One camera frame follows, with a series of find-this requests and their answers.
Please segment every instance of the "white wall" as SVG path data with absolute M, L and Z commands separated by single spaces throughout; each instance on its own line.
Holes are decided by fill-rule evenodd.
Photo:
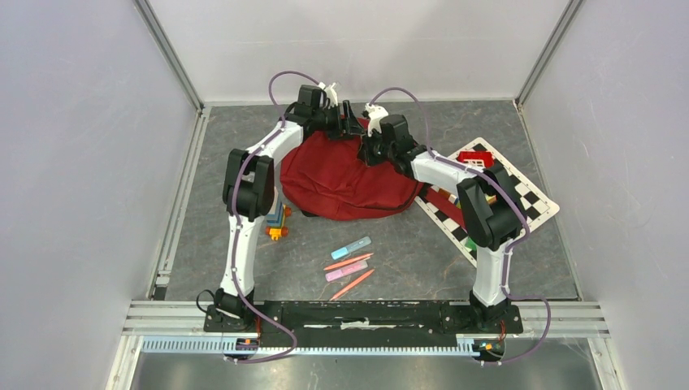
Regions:
M 629 388 L 687 388 L 689 2 L 585 2 L 526 103 Z
M 132 2 L 0 11 L 0 388 L 103 388 L 194 112 Z
M 203 100 L 268 102 L 285 69 L 338 81 L 352 100 L 391 85 L 426 100 L 513 98 L 567 0 L 151 3 Z M 293 100 L 301 82 L 281 80 L 276 96 Z

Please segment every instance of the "colorful toy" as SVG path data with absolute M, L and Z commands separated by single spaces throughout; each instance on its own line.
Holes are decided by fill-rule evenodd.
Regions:
M 471 164 L 477 167 L 490 168 L 493 166 L 493 154 L 488 151 L 463 150 L 459 152 L 457 161 L 460 163 Z
M 280 199 L 280 195 L 275 190 L 275 200 L 271 211 L 266 215 L 266 234 L 271 237 L 271 240 L 277 241 L 289 234 L 289 229 L 284 226 L 287 217 L 292 215 L 292 209 L 285 205 Z

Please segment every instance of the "pencil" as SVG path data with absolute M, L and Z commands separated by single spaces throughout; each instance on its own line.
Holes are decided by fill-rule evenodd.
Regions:
M 342 297 L 346 292 L 348 292 L 354 286 L 356 286 L 357 284 L 360 284 L 362 282 L 362 280 L 369 277 L 373 273 L 373 271 L 375 271 L 375 269 L 368 271 L 366 274 L 359 276 L 352 283 L 347 284 L 344 288 L 342 288 L 339 292 L 337 292 L 337 294 L 333 295 L 332 298 L 330 298 L 330 300 L 334 301 L 335 299 Z
M 366 254 L 363 254 L 361 256 L 357 256 L 355 258 L 350 258 L 349 260 L 344 260 L 343 262 L 337 262 L 335 264 L 331 264 L 330 266 L 326 266 L 325 268 L 323 268 L 323 270 L 324 271 L 334 270 L 336 268 L 348 266 L 349 264 L 351 264 L 353 262 L 358 262 L 359 260 L 364 260 L 364 259 L 368 260 L 368 258 L 370 258 L 372 254 L 373 254 L 373 252 L 366 253 Z

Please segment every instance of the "pink marker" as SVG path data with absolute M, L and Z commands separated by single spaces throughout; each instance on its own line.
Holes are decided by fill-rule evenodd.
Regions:
M 349 264 L 348 266 L 343 266 L 339 270 L 333 272 L 328 272 L 325 274 L 325 280 L 332 282 L 333 280 L 338 280 L 339 278 L 344 278 L 347 275 L 352 275 L 354 272 L 365 270 L 368 267 L 366 260 L 361 260 L 360 262 L 355 262 L 354 264 Z

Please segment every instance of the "white connector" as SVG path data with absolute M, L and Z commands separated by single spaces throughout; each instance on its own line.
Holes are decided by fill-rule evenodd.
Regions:
M 325 96 L 330 100 L 330 104 L 327 105 L 327 108 L 337 106 L 337 91 L 335 91 L 337 83 L 332 83 L 328 86 L 326 86 L 325 83 L 318 83 L 318 87 L 325 91 Z
M 366 104 L 364 110 L 368 113 L 369 123 L 366 132 L 370 137 L 374 130 L 380 131 L 380 120 L 388 116 L 388 112 L 381 106 L 376 106 L 375 104 Z

